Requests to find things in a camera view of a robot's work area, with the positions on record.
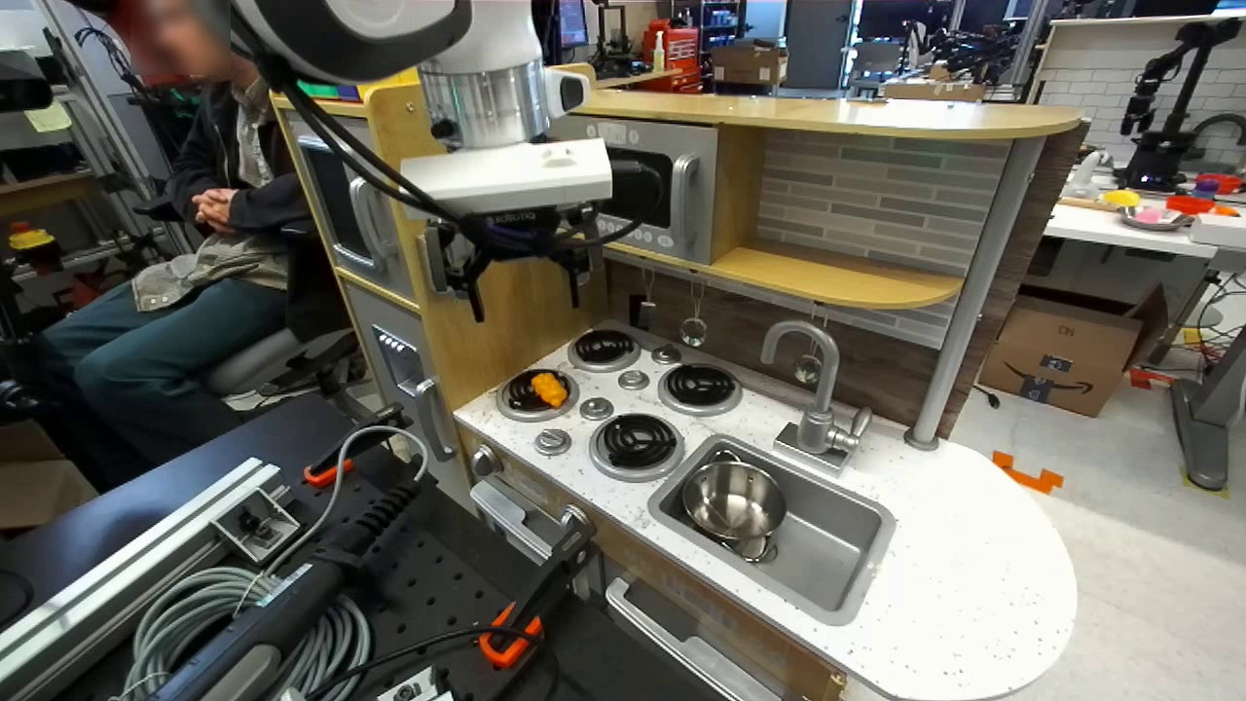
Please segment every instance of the faucet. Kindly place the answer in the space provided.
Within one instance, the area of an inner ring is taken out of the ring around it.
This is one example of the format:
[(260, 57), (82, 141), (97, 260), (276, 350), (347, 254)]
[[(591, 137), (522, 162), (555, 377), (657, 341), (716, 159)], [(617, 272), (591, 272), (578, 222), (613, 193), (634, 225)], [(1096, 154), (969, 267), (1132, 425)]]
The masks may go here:
[(821, 350), (821, 373), (820, 373), (816, 407), (803, 416), (803, 425), (787, 425), (781, 433), (781, 444), (810, 450), (820, 459), (852, 450), (860, 433), (868, 427), (868, 412), (857, 412), (851, 425), (835, 421), (835, 381), (842, 373), (842, 347), (805, 319), (781, 319), (764, 340), (764, 350), (759, 350), (764, 367), (777, 367), (781, 341), (787, 336), (805, 336)]

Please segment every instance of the floor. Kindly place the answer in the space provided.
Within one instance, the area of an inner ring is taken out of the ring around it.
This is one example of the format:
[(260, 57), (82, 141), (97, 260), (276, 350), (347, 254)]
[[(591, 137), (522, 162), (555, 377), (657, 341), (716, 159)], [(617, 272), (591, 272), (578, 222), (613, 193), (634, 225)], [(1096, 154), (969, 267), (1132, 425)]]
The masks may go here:
[(956, 438), (1062, 475), (1036, 497), (1078, 568), (1078, 630), (1022, 701), (1246, 697), (1246, 425), (1222, 495), (1184, 479), (1165, 389), (1118, 389), (1100, 421), (975, 398)]

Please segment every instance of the sink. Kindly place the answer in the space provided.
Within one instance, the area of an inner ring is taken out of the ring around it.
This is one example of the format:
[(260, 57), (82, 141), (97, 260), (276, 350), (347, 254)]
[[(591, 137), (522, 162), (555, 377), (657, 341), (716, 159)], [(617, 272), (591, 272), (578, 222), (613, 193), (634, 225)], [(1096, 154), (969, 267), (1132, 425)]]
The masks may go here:
[[(777, 529), (777, 554), (759, 563), (735, 555), (712, 532), (700, 532), (682, 505), (682, 481), (712, 459), (743, 459), (768, 472), (782, 497), (787, 518)], [(868, 580), (887, 549), (895, 518), (847, 486), (835, 486), (805, 466), (796, 466), (772, 450), (739, 444), (734, 436), (709, 436), (652, 497), (663, 525), (690, 537), (696, 549), (712, 554), (739, 577), (782, 590), (803, 610), (821, 623), (851, 623), (868, 590)]]

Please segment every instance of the white countertop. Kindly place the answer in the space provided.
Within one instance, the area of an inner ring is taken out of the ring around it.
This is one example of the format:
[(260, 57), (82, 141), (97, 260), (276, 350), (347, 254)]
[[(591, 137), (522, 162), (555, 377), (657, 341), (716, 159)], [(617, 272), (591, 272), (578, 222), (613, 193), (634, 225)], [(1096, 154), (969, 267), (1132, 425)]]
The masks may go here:
[[(539, 367), (573, 373), (566, 350)], [(672, 367), (652, 355), (638, 367), (656, 377), (648, 389), (620, 389), (617, 373), (578, 373), (582, 401), (613, 398), (620, 407), (672, 416), (657, 401), (657, 377)], [(583, 444), (602, 421), (578, 407), (556, 421), (509, 421), (495, 392), (457, 416), (887, 697), (1004, 697), (1052, 671), (1073, 642), (1078, 586), (1054, 525), (1025, 486), (964, 444), (916, 450), (899, 425), (873, 421), (842, 475), (787, 459), (895, 512), (892, 543), (860, 610), (839, 628), (657, 523), (648, 503), (663, 479), (620, 481), (598, 472)], [(772, 438), (796, 416), (799, 407), (749, 389), (724, 416), (673, 425), (686, 436), (686, 457), (712, 433), (777, 450)], [(573, 450), (543, 457), (534, 446), (534, 436), (555, 425), (573, 433)]]
[(1170, 257), (1217, 257), (1217, 246), (1199, 246), (1188, 233), (1131, 228), (1110, 210), (1087, 210), (1087, 206), (1062, 206), (1062, 201), (1052, 210), (1048, 238), (1149, 248)]

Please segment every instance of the jeans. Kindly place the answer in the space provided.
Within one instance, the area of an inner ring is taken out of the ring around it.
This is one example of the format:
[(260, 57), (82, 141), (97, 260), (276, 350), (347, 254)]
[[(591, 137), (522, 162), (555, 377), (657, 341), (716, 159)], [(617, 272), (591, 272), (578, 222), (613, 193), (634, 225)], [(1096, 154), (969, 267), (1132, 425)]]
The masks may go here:
[(169, 311), (138, 311), (120, 285), (47, 327), (45, 381), (64, 433), (93, 446), (85, 479), (119, 481), (243, 425), (202, 377), (282, 327), (285, 293), (247, 280), (213, 280)]

